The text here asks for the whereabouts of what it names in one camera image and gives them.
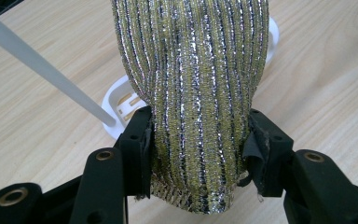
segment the black plastic bracket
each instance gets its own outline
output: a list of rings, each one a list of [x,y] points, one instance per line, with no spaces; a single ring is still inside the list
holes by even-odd
[[[0,223],[128,223],[127,196],[150,197],[151,108],[138,109],[113,147],[89,155],[82,176],[42,194],[33,183],[0,190]]]
[[[299,150],[284,170],[289,223],[358,223],[358,188],[328,156]]]
[[[293,140],[258,110],[251,110],[250,127],[242,153],[248,162],[249,178],[262,196],[281,197],[279,175],[282,164],[293,155]]]

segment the wooden table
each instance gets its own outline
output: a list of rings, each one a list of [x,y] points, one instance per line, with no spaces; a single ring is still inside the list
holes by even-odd
[[[358,1],[271,0],[281,41],[254,108],[294,140],[333,158],[358,185]],[[100,104],[124,69],[110,2],[24,1],[0,20]],[[100,121],[0,49],[0,189],[43,191],[81,175],[88,155],[115,143]],[[130,202],[130,223],[285,223],[282,199],[253,184],[233,207],[203,216],[158,198]]]

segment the gold and silver knit fabric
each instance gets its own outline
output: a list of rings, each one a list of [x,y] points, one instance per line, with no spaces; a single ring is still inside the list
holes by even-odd
[[[247,176],[241,145],[268,46],[267,0],[113,0],[127,75],[153,108],[152,193],[221,213]]]

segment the white rod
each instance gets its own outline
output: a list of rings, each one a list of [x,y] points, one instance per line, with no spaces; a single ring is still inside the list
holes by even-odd
[[[108,126],[116,121],[60,71],[0,22],[0,46]]]

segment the metallic striped fabric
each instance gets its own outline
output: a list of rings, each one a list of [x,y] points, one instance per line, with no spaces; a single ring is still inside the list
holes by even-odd
[[[247,176],[240,146],[268,46],[267,0],[113,0],[122,60],[153,108],[152,193],[226,211]]]

